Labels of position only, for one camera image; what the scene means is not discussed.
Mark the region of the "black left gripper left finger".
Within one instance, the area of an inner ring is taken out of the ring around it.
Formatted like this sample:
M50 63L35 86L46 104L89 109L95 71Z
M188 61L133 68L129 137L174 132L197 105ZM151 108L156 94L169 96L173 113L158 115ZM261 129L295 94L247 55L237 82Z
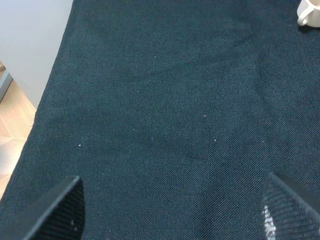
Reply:
M0 227L2 240L80 240L85 196L79 176L69 176Z

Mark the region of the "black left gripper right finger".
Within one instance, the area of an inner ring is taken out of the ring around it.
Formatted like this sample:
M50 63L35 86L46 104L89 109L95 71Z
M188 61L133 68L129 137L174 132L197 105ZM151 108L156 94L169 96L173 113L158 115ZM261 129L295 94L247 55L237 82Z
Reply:
M320 238L320 198L285 175L266 178L261 215L267 240Z

